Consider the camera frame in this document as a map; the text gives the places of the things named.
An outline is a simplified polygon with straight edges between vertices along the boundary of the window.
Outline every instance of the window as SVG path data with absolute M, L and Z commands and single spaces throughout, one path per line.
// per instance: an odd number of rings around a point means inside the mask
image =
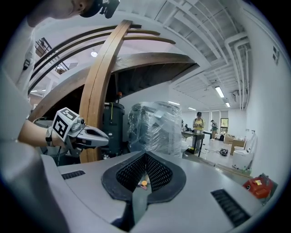
M 228 132 L 228 118 L 220 119 L 220 134 Z

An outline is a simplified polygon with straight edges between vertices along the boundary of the cardboard box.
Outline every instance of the cardboard box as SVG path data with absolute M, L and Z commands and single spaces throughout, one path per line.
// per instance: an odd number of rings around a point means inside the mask
M 230 135 L 230 134 L 226 134 L 224 136 L 224 143 L 225 144 L 232 144 L 233 139 L 235 139 L 235 136 Z
M 235 147 L 245 148 L 245 141 L 240 141 L 240 140 L 234 139 L 232 141 L 232 146 L 231 146 L 231 155 L 233 155 L 233 152 L 235 151 Z

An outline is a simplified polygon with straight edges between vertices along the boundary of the fluorescent light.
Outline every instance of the fluorescent light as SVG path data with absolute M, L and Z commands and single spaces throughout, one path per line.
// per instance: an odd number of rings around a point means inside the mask
M 220 96 L 221 98 L 224 98 L 224 94 L 222 93 L 221 88 L 220 88 L 219 86 L 217 86 L 215 89 L 216 89 L 216 91 L 218 92 L 219 96 Z
M 178 103 L 175 103 L 175 102 L 171 102 L 171 101 L 168 101 L 170 104 L 176 104 L 176 105 L 180 105 Z
M 97 57 L 97 55 L 98 55 L 97 52 L 95 52 L 95 51 L 92 51 L 92 52 L 91 52 L 91 56 L 92 56 L 92 57 Z

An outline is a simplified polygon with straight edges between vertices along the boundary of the red object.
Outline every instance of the red object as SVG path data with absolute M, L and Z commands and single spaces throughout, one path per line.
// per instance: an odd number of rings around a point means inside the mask
M 248 180 L 243 187 L 250 191 L 257 199 L 267 198 L 274 186 L 274 183 L 266 175 Z

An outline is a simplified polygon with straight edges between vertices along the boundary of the plastic wrap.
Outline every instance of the plastic wrap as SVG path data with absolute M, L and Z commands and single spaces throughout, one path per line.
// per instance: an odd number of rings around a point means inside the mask
M 142 102 L 128 115 L 129 149 L 181 156 L 180 108 L 165 102 Z

